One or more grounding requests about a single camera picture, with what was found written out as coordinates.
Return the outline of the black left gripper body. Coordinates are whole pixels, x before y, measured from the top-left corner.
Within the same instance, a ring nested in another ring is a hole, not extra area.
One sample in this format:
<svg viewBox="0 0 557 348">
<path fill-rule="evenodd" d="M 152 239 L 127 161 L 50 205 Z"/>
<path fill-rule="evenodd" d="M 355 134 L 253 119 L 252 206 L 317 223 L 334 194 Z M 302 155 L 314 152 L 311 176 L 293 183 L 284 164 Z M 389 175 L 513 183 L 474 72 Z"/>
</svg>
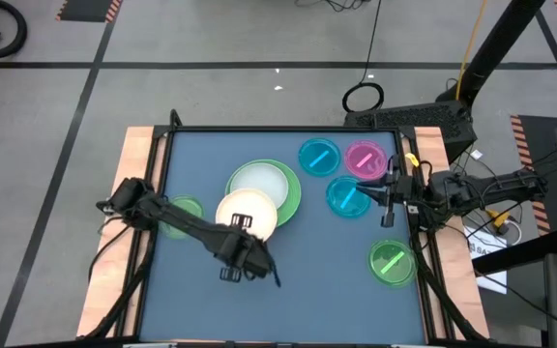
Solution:
<svg viewBox="0 0 557 348">
<path fill-rule="evenodd" d="M 220 252 L 224 256 L 225 267 L 220 269 L 220 279 L 229 282 L 240 282 L 242 276 L 252 280 L 252 273 L 246 268 L 248 256 L 248 232 L 252 225 L 252 217 L 242 214 L 233 214 L 230 227 L 234 229 L 225 239 Z"/>
</svg>

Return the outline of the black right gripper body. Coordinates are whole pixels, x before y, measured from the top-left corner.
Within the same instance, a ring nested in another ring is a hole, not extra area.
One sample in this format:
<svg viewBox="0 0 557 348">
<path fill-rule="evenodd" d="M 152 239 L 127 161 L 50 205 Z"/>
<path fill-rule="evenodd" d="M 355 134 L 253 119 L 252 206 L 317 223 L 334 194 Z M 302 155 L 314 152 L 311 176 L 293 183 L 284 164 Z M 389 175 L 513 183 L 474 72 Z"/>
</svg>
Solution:
<svg viewBox="0 0 557 348">
<path fill-rule="evenodd" d="M 389 159 L 386 174 L 382 177 L 383 187 L 386 189 L 385 197 L 382 199 L 386 207 L 385 215 L 382 217 L 382 227 L 393 227 L 395 220 L 394 204 L 402 204 L 406 201 L 418 199 L 423 192 L 423 181 L 419 174 L 402 174 L 400 165 L 404 159 L 399 155 L 393 155 Z"/>
</svg>

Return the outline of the clear pink plastic plate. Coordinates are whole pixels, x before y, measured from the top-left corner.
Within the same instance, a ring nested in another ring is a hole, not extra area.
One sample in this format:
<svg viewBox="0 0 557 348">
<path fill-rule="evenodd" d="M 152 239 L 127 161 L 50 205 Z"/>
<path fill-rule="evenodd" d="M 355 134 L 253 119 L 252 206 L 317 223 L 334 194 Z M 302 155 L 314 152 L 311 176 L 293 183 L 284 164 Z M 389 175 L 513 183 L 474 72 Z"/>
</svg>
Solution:
<svg viewBox="0 0 557 348">
<path fill-rule="evenodd" d="M 382 177 L 388 167 L 386 152 L 371 140 L 352 142 L 345 151 L 344 161 L 350 173 L 364 180 Z"/>
</svg>

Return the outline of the clear blue plastic plate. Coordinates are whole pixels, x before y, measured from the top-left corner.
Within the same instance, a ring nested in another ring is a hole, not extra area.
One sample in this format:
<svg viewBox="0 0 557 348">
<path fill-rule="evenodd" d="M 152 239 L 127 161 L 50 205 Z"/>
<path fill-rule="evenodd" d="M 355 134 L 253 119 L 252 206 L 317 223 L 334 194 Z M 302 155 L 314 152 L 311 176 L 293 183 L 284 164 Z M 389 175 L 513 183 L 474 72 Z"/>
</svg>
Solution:
<svg viewBox="0 0 557 348">
<path fill-rule="evenodd" d="M 308 174 L 325 177 L 338 169 L 340 151 L 338 146 L 327 138 L 312 138 L 301 146 L 298 159 Z"/>
<path fill-rule="evenodd" d="M 333 179 L 326 189 L 326 201 L 331 210 L 343 218 L 359 218 L 370 206 L 370 198 L 357 190 L 359 180 L 351 176 Z"/>
</svg>

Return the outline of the cream plastic plate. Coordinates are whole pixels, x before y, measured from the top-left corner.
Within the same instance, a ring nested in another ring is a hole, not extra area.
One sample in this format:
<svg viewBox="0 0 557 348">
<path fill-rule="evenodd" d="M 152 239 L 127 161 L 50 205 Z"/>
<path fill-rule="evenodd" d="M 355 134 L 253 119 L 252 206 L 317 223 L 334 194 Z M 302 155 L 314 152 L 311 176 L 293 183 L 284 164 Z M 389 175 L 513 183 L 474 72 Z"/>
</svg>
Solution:
<svg viewBox="0 0 557 348">
<path fill-rule="evenodd" d="M 229 225 L 234 214 L 251 217 L 251 225 L 246 230 L 263 242 L 277 227 L 277 208 L 273 200 L 259 189 L 240 188 L 227 194 L 217 207 L 215 222 Z"/>
</svg>

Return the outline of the clear green plastic plate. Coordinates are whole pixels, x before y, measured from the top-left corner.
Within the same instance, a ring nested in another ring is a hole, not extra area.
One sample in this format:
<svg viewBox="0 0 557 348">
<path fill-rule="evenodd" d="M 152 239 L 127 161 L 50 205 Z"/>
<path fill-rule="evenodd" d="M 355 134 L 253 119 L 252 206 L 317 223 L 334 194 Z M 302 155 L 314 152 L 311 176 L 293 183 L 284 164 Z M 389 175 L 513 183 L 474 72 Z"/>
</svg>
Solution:
<svg viewBox="0 0 557 348">
<path fill-rule="evenodd" d="M 367 265 L 374 278 L 391 287 L 403 287 L 417 271 L 412 250 L 396 240 L 382 240 L 369 250 Z"/>
<path fill-rule="evenodd" d="M 169 199 L 169 203 L 187 211 L 188 213 L 198 218 L 204 217 L 204 209 L 202 204 L 196 198 L 190 195 L 173 196 Z M 159 223 L 159 231 L 163 235 L 171 239 L 184 239 L 188 237 L 185 232 L 164 222 Z"/>
</svg>

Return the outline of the large green plastic plate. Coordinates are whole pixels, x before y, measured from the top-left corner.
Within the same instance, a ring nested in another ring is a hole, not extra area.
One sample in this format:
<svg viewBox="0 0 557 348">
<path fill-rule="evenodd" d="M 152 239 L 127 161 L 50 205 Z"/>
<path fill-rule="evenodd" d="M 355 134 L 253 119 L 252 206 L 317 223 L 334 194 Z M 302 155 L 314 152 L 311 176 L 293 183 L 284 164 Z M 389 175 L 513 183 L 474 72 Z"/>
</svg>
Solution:
<svg viewBox="0 0 557 348">
<path fill-rule="evenodd" d="M 302 197 L 302 189 L 301 189 L 300 181 L 299 181 L 297 175 L 295 174 L 295 172 L 290 167 L 288 167 L 286 164 L 284 164 L 284 163 L 282 163 L 278 160 L 275 160 L 275 159 L 256 159 L 256 160 L 252 160 L 250 162 L 247 162 L 245 164 L 256 163 L 256 162 L 266 162 L 266 163 L 273 164 L 274 166 L 278 167 L 287 178 L 287 182 L 288 182 L 287 198 L 279 208 L 276 207 L 277 211 L 278 211 L 277 227 L 280 227 L 280 226 L 284 225 L 287 221 L 289 221 L 295 215 L 296 211 L 298 210 L 298 207 L 299 207 L 300 201 L 301 201 L 301 197 Z M 225 194 L 226 195 L 232 192 L 232 191 L 231 192 L 228 191 L 227 185 L 230 183 L 231 178 L 233 177 L 233 174 L 231 175 L 231 177 L 229 178 L 229 180 L 226 184 L 226 188 L 225 188 Z"/>
</svg>

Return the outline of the wooden table side board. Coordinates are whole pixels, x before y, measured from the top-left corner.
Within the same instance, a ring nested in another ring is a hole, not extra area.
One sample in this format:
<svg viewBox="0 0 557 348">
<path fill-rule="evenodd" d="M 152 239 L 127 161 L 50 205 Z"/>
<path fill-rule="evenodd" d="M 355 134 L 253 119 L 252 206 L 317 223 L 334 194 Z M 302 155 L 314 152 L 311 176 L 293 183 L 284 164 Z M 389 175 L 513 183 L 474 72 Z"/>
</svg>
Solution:
<svg viewBox="0 0 557 348">
<path fill-rule="evenodd" d="M 449 170 L 442 133 L 438 128 L 415 128 L 416 151 L 420 160 L 432 164 L 432 172 Z M 462 315 L 481 335 L 489 337 L 483 303 L 474 273 L 470 248 L 463 237 L 460 217 L 452 217 L 448 227 L 439 230 L 435 242 L 425 249 L 425 260 L 431 265 L 432 252 L 437 252 L 445 289 Z"/>
<path fill-rule="evenodd" d="M 126 131 L 123 147 L 112 187 L 130 177 L 141 178 L 145 175 L 152 143 L 152 127 L 129 127 Z M 149 234 L 137 234 L 125 229 L 123 222 L 115 220 L 103 230 L 99 246 L 103 247 L 114 236 L 119 239 L 102 254 L 93 267 L 85 303 L 77 328 L 79 336 L 93 331 L 114 305 L 122 293 L 125 282 L 132 276 L 128 266 L 139 266 L 147 249 Z"/>
</svg>

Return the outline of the yellow power plug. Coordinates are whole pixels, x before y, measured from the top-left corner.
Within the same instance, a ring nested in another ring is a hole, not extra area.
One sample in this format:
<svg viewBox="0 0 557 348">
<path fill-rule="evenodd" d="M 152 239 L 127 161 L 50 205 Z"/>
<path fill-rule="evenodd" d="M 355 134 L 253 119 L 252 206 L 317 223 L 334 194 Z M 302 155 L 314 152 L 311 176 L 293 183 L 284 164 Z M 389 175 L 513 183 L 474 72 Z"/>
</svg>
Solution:
<svg viewBox="0 0 557 348">
<path fill-rule="evenodd" d="M 500 228 L 502 225 L 505 224 L 507 219 L 510 216 L 509 212 L 500 213 L 492 209 L 486 209 L 485 212 L 490 216 L 492 219 L 492 224 L 495 228 Z"/>
</svg>

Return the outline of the black desk bar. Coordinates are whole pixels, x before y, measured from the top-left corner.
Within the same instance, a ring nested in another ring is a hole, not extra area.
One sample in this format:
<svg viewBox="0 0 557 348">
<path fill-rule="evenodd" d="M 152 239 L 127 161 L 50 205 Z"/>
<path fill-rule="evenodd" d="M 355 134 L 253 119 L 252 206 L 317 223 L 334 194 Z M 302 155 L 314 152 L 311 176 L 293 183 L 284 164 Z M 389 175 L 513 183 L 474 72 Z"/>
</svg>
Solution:
<svg viewBox="0 0 557 348">
<path fill-rule="evenodd" d="M 542 261 L 550 253 L 557 254 L 557 231 L 478 257 L 472 265 L 476 273 L 489 275 Z"/>
</svg>

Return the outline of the white paper sheet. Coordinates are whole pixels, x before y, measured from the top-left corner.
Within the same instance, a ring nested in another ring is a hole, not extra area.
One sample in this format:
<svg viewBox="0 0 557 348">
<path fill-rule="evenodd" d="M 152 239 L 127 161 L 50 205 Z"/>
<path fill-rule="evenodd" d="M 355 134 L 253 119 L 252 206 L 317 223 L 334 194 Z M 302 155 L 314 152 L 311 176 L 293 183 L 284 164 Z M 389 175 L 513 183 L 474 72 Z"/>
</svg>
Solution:
<svg viewBox="0 0 557 348">
<path fill-rule="evenodd" d="M 470 226 L 464 227 L 464 234 L 468 238 L 470 255 L 473 260 L 486 256 L 507 247 L 507 242 L 482 230 L 475 232 Z M 499 294 L 507 294 L 507 272 L 501 271 L 487 276 L 478 276 L 477 283 L 480 288 Z"/>
</svg>

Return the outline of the black table frame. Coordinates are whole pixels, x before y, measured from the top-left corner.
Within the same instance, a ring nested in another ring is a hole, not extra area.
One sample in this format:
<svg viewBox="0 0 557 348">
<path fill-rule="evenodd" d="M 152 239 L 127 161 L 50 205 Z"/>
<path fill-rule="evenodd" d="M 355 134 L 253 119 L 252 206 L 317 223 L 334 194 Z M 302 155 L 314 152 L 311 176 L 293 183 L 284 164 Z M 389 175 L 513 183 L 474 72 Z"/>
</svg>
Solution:
<svg viewBox="0 0 557 348">
<path fill-rule="evenodd" d="M 228 177 L 250 160 L 298 169 L 297 153 L 314 137 L 339 146 L 358 139 L 399 153 L 396 130 L 321 126 L 154 126 L 145 175 L 168 196 L 197 198 L 211 218 Z M 133 292 L 115 337 L 179 347 L 318 345 L 341 348 L 416 346 L 455 334 L 448 315 L 420 279 L 392 288 L 376 281 L 366 256 L 379 240 L 406 241 L 407 218 L 391 228 L 381 210 L 334 214 L 328 180 L 298 172 L 300 206 L 270 240 L 278 274 L 238 283 L 219 278 L 220 263 L 198 242 L 154 236 L 148 277 Z"/>
</svg>

